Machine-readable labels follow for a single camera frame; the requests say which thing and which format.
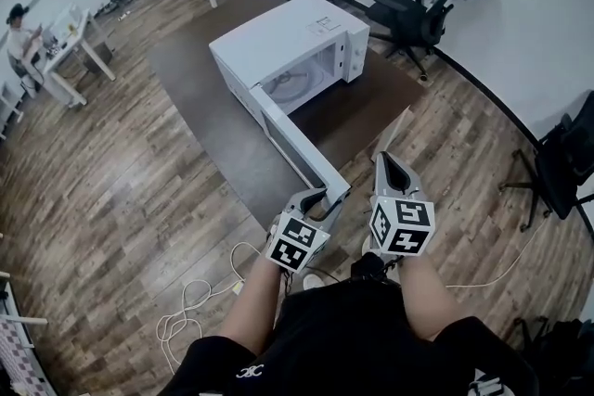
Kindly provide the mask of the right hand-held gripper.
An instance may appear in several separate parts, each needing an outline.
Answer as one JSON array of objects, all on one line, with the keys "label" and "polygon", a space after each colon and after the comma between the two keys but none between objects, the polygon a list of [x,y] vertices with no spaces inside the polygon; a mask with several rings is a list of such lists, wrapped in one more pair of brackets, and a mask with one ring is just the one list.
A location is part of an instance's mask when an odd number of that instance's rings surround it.
[{"label": "right hand-held gripper", "polygon": [[381,253],[419,256],[435,233],[434,204],[422,190],[420,177],[386,150],[406,126],[407,107],[380,134],[370,159],[375,162],[369,228]]}]

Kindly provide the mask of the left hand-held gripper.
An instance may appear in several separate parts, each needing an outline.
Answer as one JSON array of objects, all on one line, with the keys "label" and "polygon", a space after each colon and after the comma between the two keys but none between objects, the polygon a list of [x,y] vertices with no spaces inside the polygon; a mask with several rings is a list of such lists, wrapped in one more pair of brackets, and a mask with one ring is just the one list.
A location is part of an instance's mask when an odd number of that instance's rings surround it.
[{"label": "left hand-held gripper", "polygon": [[291,197],[271,228],[265,257],[291,273],[300,273],[325,247],[330,238],[329,224],[342,212],[347,192],[334,202],[326,213],[315,220],[308,212],[326,196],[327,188],[311,188]]}]

